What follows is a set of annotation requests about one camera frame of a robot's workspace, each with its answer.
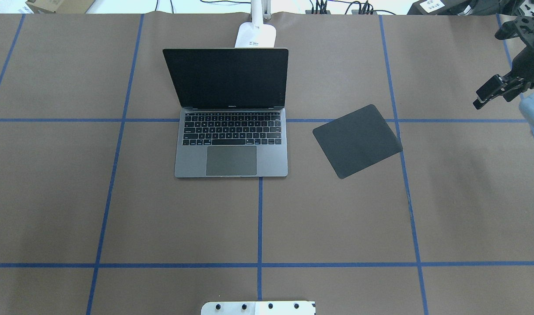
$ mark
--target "trackpad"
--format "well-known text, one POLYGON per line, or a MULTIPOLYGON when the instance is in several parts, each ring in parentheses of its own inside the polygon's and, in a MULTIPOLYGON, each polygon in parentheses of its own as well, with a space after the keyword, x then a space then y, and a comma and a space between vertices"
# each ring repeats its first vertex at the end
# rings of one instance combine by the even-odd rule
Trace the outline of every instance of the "trackpad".
POLYGON ((255 146, 209 146, 207 176, 245 176, 257 174, 255 146))

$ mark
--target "black screen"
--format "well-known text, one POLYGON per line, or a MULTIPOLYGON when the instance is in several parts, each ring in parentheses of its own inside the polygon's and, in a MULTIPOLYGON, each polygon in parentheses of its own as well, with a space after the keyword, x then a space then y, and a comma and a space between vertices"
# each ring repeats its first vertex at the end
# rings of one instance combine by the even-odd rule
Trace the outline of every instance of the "black screen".
POLYGON ((164 49, 182 107, 285 105, 286 48, 164 49))

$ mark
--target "silver laptop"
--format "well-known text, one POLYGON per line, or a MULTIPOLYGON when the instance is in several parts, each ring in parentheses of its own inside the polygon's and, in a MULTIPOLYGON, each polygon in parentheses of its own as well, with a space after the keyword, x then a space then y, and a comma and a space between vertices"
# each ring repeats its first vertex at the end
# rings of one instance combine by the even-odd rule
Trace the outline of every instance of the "silver laptop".
POLYGON ((176 177, 287 175, 286 48, 163 53, 182 107, 176 177))

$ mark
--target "black key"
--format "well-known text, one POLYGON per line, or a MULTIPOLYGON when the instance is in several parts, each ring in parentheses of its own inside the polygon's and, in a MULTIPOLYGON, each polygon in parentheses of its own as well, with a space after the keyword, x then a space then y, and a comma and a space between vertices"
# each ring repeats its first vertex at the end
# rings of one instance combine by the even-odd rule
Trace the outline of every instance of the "black key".
POLYGON ((245 139, 215 139, 213 145, 245 145, 245 139))

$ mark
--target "black mouse pad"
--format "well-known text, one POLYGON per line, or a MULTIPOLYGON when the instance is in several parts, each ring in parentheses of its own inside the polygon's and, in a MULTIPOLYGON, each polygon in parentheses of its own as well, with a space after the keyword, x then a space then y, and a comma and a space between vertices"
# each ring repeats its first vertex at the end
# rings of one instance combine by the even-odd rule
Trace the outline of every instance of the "black mouse pad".
POLYGON ((313 135, 339 178, 403 151, 372 104, 315 128, 313 135))

